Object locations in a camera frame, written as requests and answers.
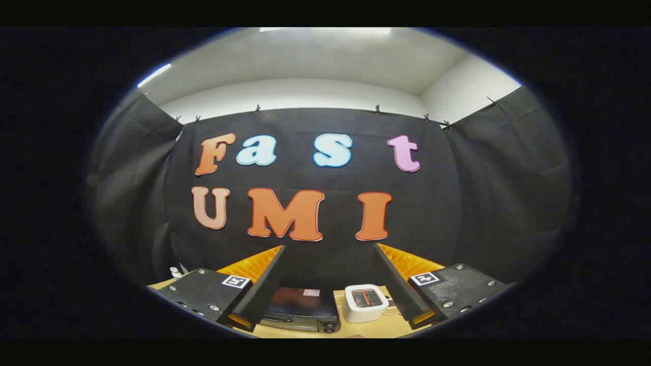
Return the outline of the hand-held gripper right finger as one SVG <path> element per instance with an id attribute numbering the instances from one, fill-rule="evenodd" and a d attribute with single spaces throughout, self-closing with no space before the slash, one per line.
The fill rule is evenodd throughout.
<path id="1" fill-rule="evenodd" d="M 511 290 L 464 263 L 443 266 L 381 243 L 374 260 L 384 285 L 413 330 L 462 317 Z"/>

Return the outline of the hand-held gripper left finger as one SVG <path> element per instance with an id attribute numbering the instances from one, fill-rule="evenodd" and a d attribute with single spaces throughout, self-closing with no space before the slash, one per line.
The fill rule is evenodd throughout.
<path id="1" fill-rule="evenodd" d="M 192 249 L 179 255 L 185 272 L 146 288 L 157 299 L 216 329 L 252 332 L 263 319 L 286 270 L 287 247 L 241 244 Z"/>

